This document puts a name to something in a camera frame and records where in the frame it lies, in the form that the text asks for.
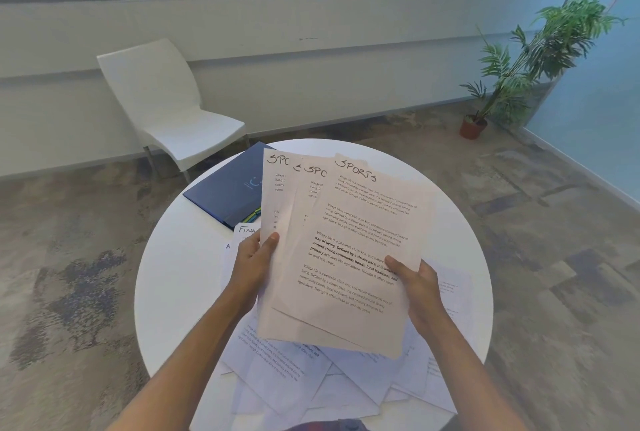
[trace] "forearm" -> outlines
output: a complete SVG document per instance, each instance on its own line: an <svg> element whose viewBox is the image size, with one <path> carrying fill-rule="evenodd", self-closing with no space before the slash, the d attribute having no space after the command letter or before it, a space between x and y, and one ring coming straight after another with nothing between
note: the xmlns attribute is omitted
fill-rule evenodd
<svg viewBox="0 0 640 431"><path fill-rule="evenodd" d="M243 304L223 292L109 431L187 430Z"/></svg>
<svg viewBox="0 0 640 431"><path fill-rule="evenodd" d="M420 333L436 358L465 431L526 430L448 315L434 318Z"/></svg>

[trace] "white wall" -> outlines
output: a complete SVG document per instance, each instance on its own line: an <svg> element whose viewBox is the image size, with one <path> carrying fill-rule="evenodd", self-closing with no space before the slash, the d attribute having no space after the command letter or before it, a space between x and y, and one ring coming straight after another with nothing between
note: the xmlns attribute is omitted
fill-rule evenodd
<svg viewBox="0 0 640 431"><path fill-rule="evenodd" d="M140 152L95 55L160 37L252 133L443 102L562 0L135 0L0 6L0 176Z"/></svg>
<svg viewBox="0 0 640 431"><path fill-rule="evenodd" d="M616 0L611 13L627 24L565 73L527 128L640 207L640 3Z"/></svg>

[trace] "round white table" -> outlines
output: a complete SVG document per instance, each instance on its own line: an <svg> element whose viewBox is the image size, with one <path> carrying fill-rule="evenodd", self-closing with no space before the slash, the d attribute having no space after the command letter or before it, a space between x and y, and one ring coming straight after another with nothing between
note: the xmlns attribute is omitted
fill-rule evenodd
<svg viewBox="0 0 640 431"><path fill-rule="evenodd" d="M326 139L288 140L270 146L314 156L333 157L340 153L366 160L380 172L426 182L436 188L435 220L424 241L423 257L471 274L474 347L484 361L493 325L491 280L480 244L450 198L416 169L367 146ZM206 171L187 188L231 159L233 157ZM223 245L231 237L228 228L181 194L158 221L140 261L134 301L138 344L150 375L160 369L218 297ZM235 374L214 374L200 401L191 431L260 429L260 416L230 413L235 386ZM383 403L379 416L364 418L363 422L371 430L430 431L441 429L451 417L450 412L411 398Z"/></svg>

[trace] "person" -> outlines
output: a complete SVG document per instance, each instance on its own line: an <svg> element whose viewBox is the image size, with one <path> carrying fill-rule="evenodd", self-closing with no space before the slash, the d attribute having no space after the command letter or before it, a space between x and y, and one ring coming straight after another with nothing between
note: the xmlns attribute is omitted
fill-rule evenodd
<svg viewBox="0 0 640 431"><path fill-rule="evenodd" d="M188 429L231 333L255 304L278 239L273 233L260 246L257 231L240 244L227 287L108 431ZM432 267L422 261L415 272L390 256L385 263L404 283L409 317L440 366L463 429L525 430L444 309Z"/></svg>

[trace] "green plant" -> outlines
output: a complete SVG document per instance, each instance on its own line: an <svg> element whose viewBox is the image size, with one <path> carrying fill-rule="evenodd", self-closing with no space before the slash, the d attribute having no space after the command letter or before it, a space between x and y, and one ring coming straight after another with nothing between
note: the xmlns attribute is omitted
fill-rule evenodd
<svg viewBox="0 0 640 431"><path fill-rule="evenodd" d="M460 84L483 103L475 115L466 116L466 121L481 123L489 115L507 124L522 120L529 109L527 97L531 88L543 75L553 80L574 67L576 58L587 56L593 39L608 33L615 23L625 22L605 14L600 0L564 0L562 6L540 10L534 23L538 20L545 20L545 24L530 42L520 25L511 32L511 39L520 44L520 54L513 62L508 47L490 44L480 32L486 54L480 59L484 63L482 75L497 80L489 96L482 80Z"/></svg>

